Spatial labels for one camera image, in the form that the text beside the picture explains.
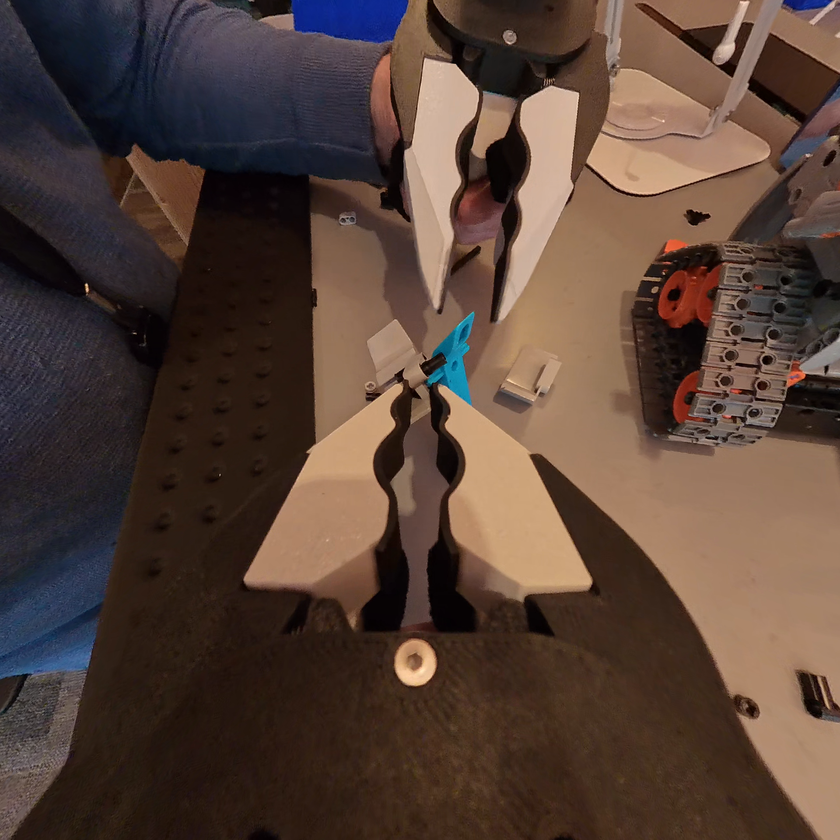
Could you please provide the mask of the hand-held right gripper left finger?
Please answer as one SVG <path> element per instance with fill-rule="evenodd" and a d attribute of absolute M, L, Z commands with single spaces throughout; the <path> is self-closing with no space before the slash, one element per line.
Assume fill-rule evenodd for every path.
<path fill-rule="evenodd" d="M 245 574 L 250 590 L 333 599 L 367 631 L 400 628 L 408 565 L 392 482 L 413 391 L 392 387 L 308 452 Z"/>

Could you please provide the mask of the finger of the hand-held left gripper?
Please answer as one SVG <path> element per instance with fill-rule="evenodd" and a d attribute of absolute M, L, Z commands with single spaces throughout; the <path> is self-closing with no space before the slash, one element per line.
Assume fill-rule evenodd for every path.
<path fill-rule="evenodd" d="M 456 64 L 424 58 L 404 183 L 419 274 L 437 312 L 445 304 L 457 205 L 466 190 L 481 104 L 482 92 Z"/>
<path fill-rule="evenodd" d="M 569 198 L 580 94 L 545 88 L 518 105 L 512 170 L 521 174 L 502 215 L 490 320 L 503 321 L 528 285 Z"/>

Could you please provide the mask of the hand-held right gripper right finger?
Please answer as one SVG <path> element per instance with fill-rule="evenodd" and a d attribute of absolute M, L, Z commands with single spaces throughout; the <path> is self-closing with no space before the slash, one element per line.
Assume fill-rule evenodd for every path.
<path fill-rule="evenodd" d="M 432 387 L 446 482 L 427 558 L 430 614 L 469 633 L 509 602 L 588 592 L 593 579 L 531 453 L 447 387 Z"/>

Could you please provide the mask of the grey curved panel assembly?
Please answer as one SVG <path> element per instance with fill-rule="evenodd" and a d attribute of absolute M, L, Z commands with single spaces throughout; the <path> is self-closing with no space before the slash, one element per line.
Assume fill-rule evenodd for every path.
<path fill-rule="evenodd" d="M 417 399 L 426 379 L 420 364 L 430 358 L 417 351 L 403 326 L 396 319 L 367 341 L 368 351 L 375 367 L 373 381 L 383 395 L 394 384 L 404 383 Z"/>
<path fill-rule="evenodd" d="M 562 363 L 554 353 L 524 345 L 499 386 L 499 393 L 533 404 L 549 393 Z"/>

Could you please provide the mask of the teal separator tool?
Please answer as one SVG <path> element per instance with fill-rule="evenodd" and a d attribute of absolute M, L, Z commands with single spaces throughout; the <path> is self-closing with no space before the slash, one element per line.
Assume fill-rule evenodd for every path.
<path fill-rule="evenodd" d="M 445 357 L 445 363 L 436 369 L 435 372 L 429 374 L 426 379 L 426 385 L 444 385 L 467 404 L 471 404 L 471 396 L 464 357 L 469 351 L 467 340 L 470 336 L 474 319 L 475 313 L 471 312 L 437 346 L 433 352 L 433 357 L 442 354 Z"/>

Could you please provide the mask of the dark grey track link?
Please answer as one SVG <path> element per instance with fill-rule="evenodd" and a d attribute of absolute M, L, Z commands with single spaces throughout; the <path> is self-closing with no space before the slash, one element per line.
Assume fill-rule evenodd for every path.
<path fill-rule="evenodd" d="M 839 705 L 827 677 L 807 670 L 795 671 L 805 710 L 815 719 L 839 722 Z"/>

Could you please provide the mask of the person's left forearm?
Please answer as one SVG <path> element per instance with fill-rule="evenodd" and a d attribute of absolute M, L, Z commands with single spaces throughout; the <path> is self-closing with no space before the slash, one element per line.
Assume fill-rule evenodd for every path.
<path fill-rule="evenodd" d="M 385 182 L 399 139 L 387 45 L 207 2 L 63 2 L 50 24 L 41 47 L 105 151 Z"/>

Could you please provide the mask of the person's left hand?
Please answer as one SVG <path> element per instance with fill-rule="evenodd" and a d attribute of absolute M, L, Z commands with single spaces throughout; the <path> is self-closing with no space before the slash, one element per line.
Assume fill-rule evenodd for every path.
<path fill-rule="evenodd" d="M 402 138 L 392 102 L 391 54 L 379 60 L 371 82 L 371 122 L 375 157 L 385 174 L 390 173 L 392 153 Z M 462 245 L 476 245 L 497 235 L 503 203 L 494 198 L 488 176 L 471 181 L 462 195 L 454 223 L 455 237 Z"/>

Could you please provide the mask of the blue storage bin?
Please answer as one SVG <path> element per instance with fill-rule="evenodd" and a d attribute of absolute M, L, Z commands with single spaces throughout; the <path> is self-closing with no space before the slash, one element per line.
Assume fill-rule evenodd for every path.
<path fill-rule="evenodd" d="M 381 43 L 393 39 L 407 1 L 292 1 L 295 29 Z"/>

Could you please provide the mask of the black perforated chair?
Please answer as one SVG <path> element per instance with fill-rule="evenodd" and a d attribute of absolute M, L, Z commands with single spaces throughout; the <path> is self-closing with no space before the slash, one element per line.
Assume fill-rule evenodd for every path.
<path fill-rule="evenodd" d="M 80 718 L 176 651 L 175 582 L 316 439 L 310 182 L 204 176 Z"/>

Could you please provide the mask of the grey orange tracked toy robot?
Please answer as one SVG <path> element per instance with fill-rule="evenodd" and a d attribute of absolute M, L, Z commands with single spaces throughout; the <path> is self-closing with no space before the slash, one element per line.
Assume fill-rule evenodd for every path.
<path fill-rule="evenodd" d="M 774 430 L 838 439 L 838 128 L 733 237 L 668 241 L 637 288 L 648 432 L 710 447 L 746 447 Z"/>

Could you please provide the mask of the dark blue robot kit box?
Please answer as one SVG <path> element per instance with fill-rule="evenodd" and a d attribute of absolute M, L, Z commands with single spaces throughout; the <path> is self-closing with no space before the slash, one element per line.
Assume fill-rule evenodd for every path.
<path fill-rule="evenodd" d="M 780 167 L 788 169 L 805 154 L 813 153 L 828 137 L 838 134 L 839 83 L 810 114 L 780 155 Z"/>

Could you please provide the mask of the brown cardboard box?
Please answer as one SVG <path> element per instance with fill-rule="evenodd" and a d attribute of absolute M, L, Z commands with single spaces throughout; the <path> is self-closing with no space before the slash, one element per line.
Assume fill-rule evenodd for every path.
<path fill-rule="evenodd" d="M 178 266 L 190 242 L 204 170 L 185 161 L 156 161 L 134 146 L 121 209 L 145 229 Z"/>

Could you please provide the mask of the person's dark clothing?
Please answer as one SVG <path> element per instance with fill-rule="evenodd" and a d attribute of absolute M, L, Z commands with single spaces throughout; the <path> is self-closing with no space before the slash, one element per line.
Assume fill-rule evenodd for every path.
<path fill-rule="evenodd" d="M 105 309 L 177 270 L 101 152 L 172 127 L 175 2 L 2 2 L 2 678 L 84 669 L 154 386 Z"/>

